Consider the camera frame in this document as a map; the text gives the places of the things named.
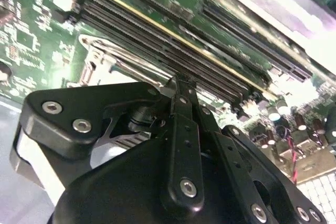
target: electrolytic capacitor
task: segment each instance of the electrolytic capacitor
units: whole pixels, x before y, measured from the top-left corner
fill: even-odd
[[[277,102],[277,109],[280,115],[289,115],[290,108],[288,107],[285,100],[279,100]]]
[[[262,139],[260,140],[260,146],[262,149],[266,149],[268,147],[268,144],[267,144],[267,139]]]
[[[294,114],[294,120],[296,123],[296,126],[298,127],[298,130],[300,131],[304,131],[307,129],[306,123],[305,123],[305,119],[303,118],[303,116],[301,114]]]
[[[278,112],[278,110],[277,110],[276,107],[273,107],[273,106],[269,107],[267,109],[267,112],[268,112],[268,118],[271,121],[277,121],[277,120],[280,119],[280,114],[279,114],[279,112]]]
[[[322,121],[318,118],[313,119],[312,121],[313,124],[313,129],[315,130],[315,132],[319,135],[323,135],[326,131],[322,125]]]
[[[267,135],[267,143],[269,145],[274,145],[275,144],[275,138],[274,138],[272,130],[267,130],[266,135]]]

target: ram slot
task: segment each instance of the ram slot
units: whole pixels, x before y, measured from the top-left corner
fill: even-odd
[[[229,32],[231,36],[259,51],[260,55],[266,57],[272,65],[282,72],[301,82],[312,77],[312,73],[303,65],[294,61],[287,53],[268,42],[266,38],[254,33],[250,27],[233,18],[213,1],[203,0],[201,13],[218,27]]]

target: black plastic part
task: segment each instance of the black plastic part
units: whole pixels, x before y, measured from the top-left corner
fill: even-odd
[[[102,134],[102,121],[124,114],[136,106],[154,104],[160,100],[160,93],[145,82],[116,84],[109,86],[56,89],[36,91],[29,94],[20,116],[22,130],[31,139],[45,145],[59,155],[70,159],[87,157],[93,145]],[[47,101],[62,106],[59,114],[48,114],[42,109]],[[91,123],[88,133],[79,133],[72,123],[85,119]]]
[[[241,156],[245,157],[252,169],[249,175],[253,181],[264,185],[270,198],[269,209],[279,223],[305,223],[298,213],[300,207],[308,213],[310,223],[327,223],[321,212],[303,193],[253,144],[238,128],[228,125],[222,133],[231,137]],[[322,222],[318,222],[309,212],[313,209]]]
[[[161,202],[176,219],[190,219],[202,210],[204,188],[198,125],[193,121],[193,105],[198,105],[195,83],[177,74],[167,84],[176,94],[172,98],[170,127],[167,131],[166,178],[161,190]],[[191,181],[197,193],[189,197],[181,191],[181,181]]]
[[[173,93],[170,108],[165,99],[160,106],[161,95],[141,82],[39,91],[27,97],[20,125],[40,143],[66,188],[55,208],[53,224],[259,224],[251,208],[254,204],[265,212],[268,224],[304,223],[298,207],[309,214],[310,223],[326,223],[321,212],[239,129],[227,126],[220,130],[210,111],[198,105],[194,81],[177,74],[166,88]],[[51,97],[63,106],[57,115],[41,110],[41,103]],[[151,139],[91,171],[88,155],[80,161],[59,155],[64,150],[68,150],[67,157],[69,153],[87,154],[96,137],[103,135],[103,119],[112,118],[112,132],[104,127],[106,134],[128,133],[118,124],[146,106],[148,110],[141,111],[160,108],[158,116],[166,108],[170,115],[161,130],[151,133]],[[90,120],[92,131],[75,133],[71,127],[74,118]],[[141,123],[141,116],[136,118]],[[193,182],[196,194],[183,191],[183,179]],[[322,222],[317,222],[309,209]]]

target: motherboard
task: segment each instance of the motherboard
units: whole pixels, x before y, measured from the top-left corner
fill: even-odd
[[[284,172],[288,132],[300,162],[327,148],[335,75],[238,0],[0,0],[0,95],[13,101],[133,81],[160,89],[177,71],[220,127],[242,129]]]

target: capacitor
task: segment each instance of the capacitor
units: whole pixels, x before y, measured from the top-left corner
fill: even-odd
[[[276,109],[276,107],[269,107],[267,109],[267,112],[268,112],[268,118],[271,120],[271,121],[277,121],[280,119],[280,114],[278,112],[278,110]]]
[[[267,135],[267,143],[269,145],[275,145],[275,138],[274,138],[274,135],[273,135],[273,131],[272,130],[267,130],[266,131],[266,135]]]
[[[12,74],[13,73],[9,65],[0,61],[0,82],[8,81]]]
[[[313,124],[313,129],[315,130],[317,134],[323,135],[324,133],[326,133],[326,130],[324,129],[322,125],[322,121],[320,119],[318,118],[313,119],[312,124]]]
[[[262,149],[266,149],[268,147],[267,139],[260,140],[260,146]]]
[[[285,100],[279,100],[277,101],[277,109],[280,115],[289,115],[290,114],[290,108],[288,107]]]
[[[304,121],[305,119],[303,118],[301,114],[295,113],[294,120],[295,120],[296,126],[298,127],[298,130],[304,131],[307,129],[306,123]]]

